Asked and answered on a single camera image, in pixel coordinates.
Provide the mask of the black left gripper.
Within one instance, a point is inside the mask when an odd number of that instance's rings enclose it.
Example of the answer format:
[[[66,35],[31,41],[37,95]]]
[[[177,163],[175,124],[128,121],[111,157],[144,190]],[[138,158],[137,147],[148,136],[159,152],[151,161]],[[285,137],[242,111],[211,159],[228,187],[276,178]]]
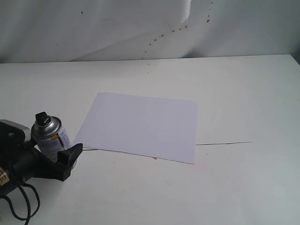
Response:
[[[9,181],[0,186],[0,194],[8,195],[17,188],[17,184],[31,178],[65,181],[82,152],[83,144],[78,143],[67,150],[58,151],[57,161],[53,162],[35,147],[1,147],[0,168]]]

